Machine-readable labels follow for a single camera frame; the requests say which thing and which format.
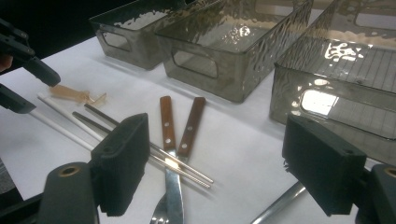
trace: bin handle cutout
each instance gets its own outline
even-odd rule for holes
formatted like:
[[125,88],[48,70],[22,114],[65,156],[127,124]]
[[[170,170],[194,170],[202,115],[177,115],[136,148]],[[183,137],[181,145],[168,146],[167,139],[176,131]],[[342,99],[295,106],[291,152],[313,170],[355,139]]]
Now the bin handle cutout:
[[128,40],[126,39],[125,36],[117,35],[111,32],[104,32],[104,31],[101,31],[101,35],[105,40],[105,43],[110,47],[116,49],[123,49],[126,51],[132,51],[131,46],[129,45]]
[[184,50],[173,49],[172,58],[175,65],[202,74],[206,77],[217,78],[218,66],[210,58]]
[[392,122],[387,122],[396,120],[394,111],[317,90],[307,90],[303,93],[301,109],[313,116],[330,119],[387,140],[396,140]]

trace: wooden knife handle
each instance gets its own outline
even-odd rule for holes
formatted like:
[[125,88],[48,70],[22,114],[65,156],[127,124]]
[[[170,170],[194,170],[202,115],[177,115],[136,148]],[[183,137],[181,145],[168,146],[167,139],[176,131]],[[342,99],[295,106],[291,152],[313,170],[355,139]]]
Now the wooden knife handle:
[[205,103],[205,97],[195,97],[186,128],[184,129],[183,137],[181,138],[180,146],[177,150],[178,156],[182,156],[185,158],[188,158],[190,156],[192,145],[195,140],[195,135],[198,130],[202,113],[204,111]]
[[161,120],[163,124],[163,150],[176,150],[176,138],[173,122],[172,99],[164,96],[160,99]]

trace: white surface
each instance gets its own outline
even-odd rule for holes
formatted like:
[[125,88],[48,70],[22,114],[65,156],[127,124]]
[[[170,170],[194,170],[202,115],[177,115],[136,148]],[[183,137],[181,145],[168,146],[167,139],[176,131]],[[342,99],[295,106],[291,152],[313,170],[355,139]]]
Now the white surface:
[[[62,84],[99,96],[106,92],[100,107],[121,121],[138,113],[148,113],[150,139],[162,145],[160,97],[170,95],[177,141],[195,96],[207,104],[191,153],[189,165],[215,180],[212,189],[203,189],[189,180],[182,185],[186,223],[249,223],[277,199],[296,179],[283,168],[281,157],[284,126],[269,120],[273,74],[241,105],[226,102],[204,91],[186,86],[166,76],[163,65],[145,71],[107,58],[93,38],[44,60],[62,77]],[[36,98],[49,95],[48,87],[24,69],[0,77],[0,82],[34,103],[51,119],[92,145],[97,141]],[[70,113],[89,116],[83,105],[53,98]],[[42,192],[47,174],[72,161],[88,161],[89,152],[49,126],[28,115],[0,108],[0,157],[24,199]],[[101,223],[149,223],[164,194],[163,168],[149,162],[146,173],[127,213],[106,217]],[[273,217],[273,223],[354,223],[351,216],[326,217],[309,194]]]

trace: plastic storage basket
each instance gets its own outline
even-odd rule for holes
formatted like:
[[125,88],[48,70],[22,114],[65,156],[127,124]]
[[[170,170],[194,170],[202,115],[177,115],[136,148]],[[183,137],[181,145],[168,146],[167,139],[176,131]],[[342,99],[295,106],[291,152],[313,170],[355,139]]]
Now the plastic storage basket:
[[156,32],[166,74],[242,103],[306,29],[311,7],[310,0],[222,0],[205,7]]
[[[154,30],[177,21],[212,1],[138,0],[90,18],[106,56],[144,69],[163,61]],[[176,13],[184,8],[183,13]]]
[[396,165],[396,4],[339,0],[276,63],[270,116],[322,123]]

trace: metal utensil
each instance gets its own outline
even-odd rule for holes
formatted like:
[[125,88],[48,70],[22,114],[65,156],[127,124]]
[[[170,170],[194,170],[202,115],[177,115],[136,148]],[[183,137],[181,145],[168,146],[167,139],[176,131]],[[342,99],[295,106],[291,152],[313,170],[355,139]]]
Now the metal utensil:
[[[175,131],[173,128],[172,103],[169,96],[161,98],[161,114],[163,124],[163,147],[171,155],[179,155],[179,159],[186,162],[190,156],[198,124],[205,105],[204,97],[196,97],[191,108],[189,119],[183,137],[176,152]],[[154,223],[184,223],[183,201],[180,179],[169,169],[165,171],[166,193],[158,202],[150,224]]]
[[305,191],[305,187],[300,181],[291,186],[285,193],[282,194],[274,203],[272,203],[267,209],[265,209],[258,217],[256,217],[251,224],[262,224],[270,218],[270,216],[279,212],[287,205],[289,205],[294,199],[296,199],[301,193]]

